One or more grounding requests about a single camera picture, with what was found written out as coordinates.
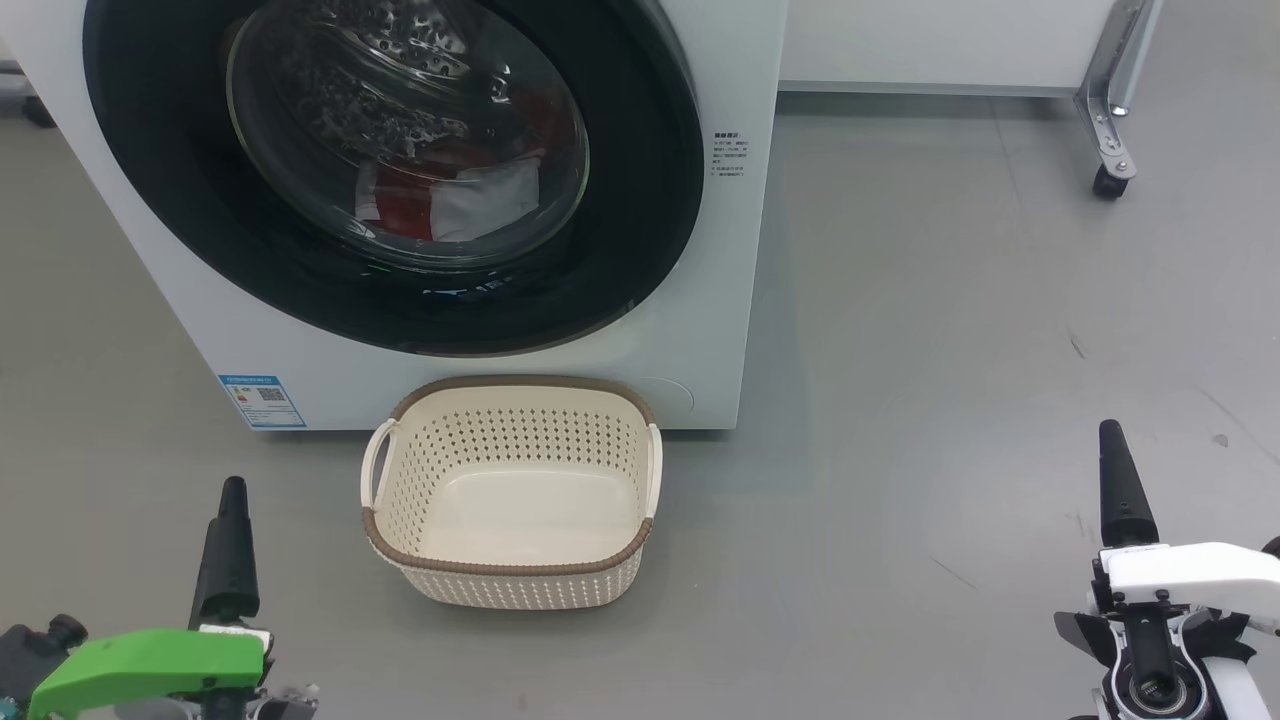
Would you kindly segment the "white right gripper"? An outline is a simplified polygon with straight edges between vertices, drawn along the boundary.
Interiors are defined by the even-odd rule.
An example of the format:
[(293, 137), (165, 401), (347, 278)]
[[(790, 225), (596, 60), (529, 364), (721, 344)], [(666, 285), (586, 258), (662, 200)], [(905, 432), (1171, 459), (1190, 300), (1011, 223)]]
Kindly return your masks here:
[(1157, 544), (1158, 528), (1117, 420), (1100, 423), (1100, 520), (1106, 550), (1093, 561), (1088, 607), (1055, 614), (1055, 630), (1069, 644), (1112, 665), (1121, 611), (1148, 603), (1170, 619), (1199, 611), (1219, 623), (1245, 616), (1248, 628), (1277, 635), (1277, 543)]

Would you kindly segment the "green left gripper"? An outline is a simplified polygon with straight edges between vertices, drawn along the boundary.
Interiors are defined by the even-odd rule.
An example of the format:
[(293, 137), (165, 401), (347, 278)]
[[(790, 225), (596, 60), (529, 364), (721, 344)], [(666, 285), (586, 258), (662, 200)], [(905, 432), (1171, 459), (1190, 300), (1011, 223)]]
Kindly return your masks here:
[(29, 719), (125, 708), (137, 719), (312, 719), (317, 687), (265, 687), (273, 635), (241, 624), (260, 610), (244, 478), (221, 486), (198, 565), (189, 626), (91, 641), (36, 685)]

